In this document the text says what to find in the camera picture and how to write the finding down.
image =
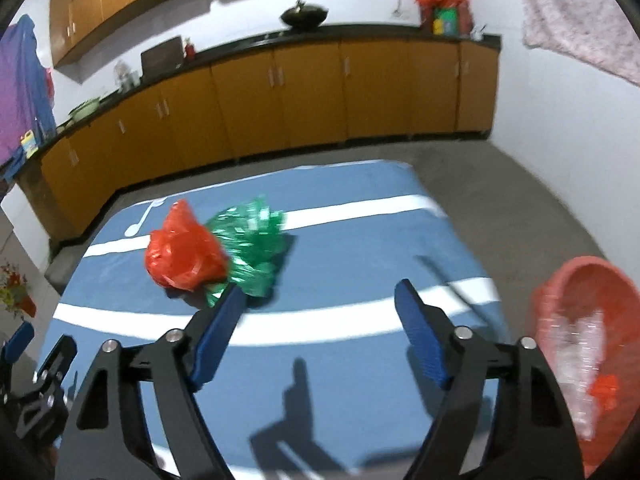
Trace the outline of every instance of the purple cloth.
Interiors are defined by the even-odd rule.
[[[0,39],[0,164],[12,157],[29,130],[39,138],[56,129],[34,27],[25,14]]]

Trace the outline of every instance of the gray floor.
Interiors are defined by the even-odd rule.
[[[458,235],[494,279],[514,336],[527,332],[532,291],[563,262],[602,255],[583,227],[526,170],[485,141],[418,140],[295,155],[149,186],[119,197],[103,223],[141,200],[304,164],[384,158],[414,167]],[[62,289],[90,240],[65,248],[47,271]]]

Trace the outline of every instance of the blue gripper pad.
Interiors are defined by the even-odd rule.
[[[450,376],[444,365],[440,342],[420,311],[424,304],[413,287],[404,280],[396,285],[395,300],[396,312],[420,362],[422,373],[443,388]]]
[[[218,313],[198,342],[193,372],[189,377],[196,391],[216,374],[231,335],[246,308],[246,295],[236,286],[226,300],[219,301],[214,308],[218,309]]]
[[[17,363],[34,336],[35,332],[31,323],[26,321],[22,323],[11,339],[4,345],[4,360],[9,364]]]

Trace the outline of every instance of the metal screw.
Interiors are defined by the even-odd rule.
[[[167,332],[166,336],[164,337],[169,343],[175,343],[177,341],[180,341],[183,335],[184,332],[182,330],[180,330],[179,328],[174,328],[173,330],[169,330],[169,332]]]
[[[532,337],[523,337],[520,340],[520,344],[524,346],[527,350],[534,350],[538,347],[535,340]]]
[[[473,331],[468,326],[457,326],[454,330],[454,334],[458,339],[462,340],[471,339],[474,335]]]
[[[107,354],[113,352],[118,347],[118,342],[115,339],[108,339],[102,343],[102,351]]]

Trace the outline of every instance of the black countertop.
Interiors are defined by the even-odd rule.
[[[224,59],[239,56],[241,54],[247,54],[254,50],[263,50],[266,48],[273,48],[274,46],[297,44],[297,43],[311,43],[313,41],[337,41],[337,40],[375,40],[378,38],[399,38],[399,39],[422,39],[429,41],[442,41],[444,43],[460,43],[461,41],[470,41],[465,38],[457,38],[454,36],[436,36],[430,32],[418,27],[409,25],[323,25],[311,30],[309,32],[295,32],[293,30],[283,30],[277,32],[270,32],[269,34],[260,34],[259,36],[252,36],[250,38],[244,38],[243,40],[232,41],[231,43],[225,43],[219,46],[214,46],[203,50],[196,54],[196,57],[192,61],[185,62],[180,68],[166,72],[161,76],[157,76],[152,79],[142,78],[142,82],[134,89],[119,93],[115,92],[111,96],[104,99],[100,107],[91,115],[84,119],[74,123],[72,126],[66,127],[58,136],[50,139],[43,144],[40,149],[34,153],[34,155],[27,161],[40,158],[46,151],[53,146],[62,137],[73,134],[76,130],[87,126],[92,121],[96,120],[102,114],[115,108],[122,101],[158,84],[165,79],[169,79],[194,70],[196,68],[207,66]],[[476,42],[489,48],[500,50],[502,41],[500,36],[493,34],[485,34],[482,41]]]

